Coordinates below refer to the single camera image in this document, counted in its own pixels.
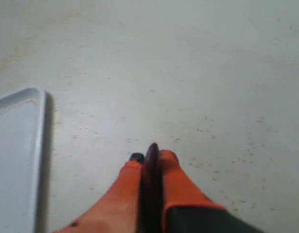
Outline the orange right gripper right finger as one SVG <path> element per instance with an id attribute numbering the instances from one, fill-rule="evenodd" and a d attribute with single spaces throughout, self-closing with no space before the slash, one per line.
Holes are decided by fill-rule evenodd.
<path id="1" fill-rule="evenodd" d="M 160 152 L 166 233 L 259 233 L 260 229 L 236 218 L 209 199 L 181 168 L 175 153 Z"/>

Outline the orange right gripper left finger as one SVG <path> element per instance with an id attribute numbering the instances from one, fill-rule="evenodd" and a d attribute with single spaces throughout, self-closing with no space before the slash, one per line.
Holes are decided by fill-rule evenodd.
<path id="1" fill-rule="evenodd" d="M 136 233 L 144 155 L 133 153 L 107 192 L 58 233 Z"/>

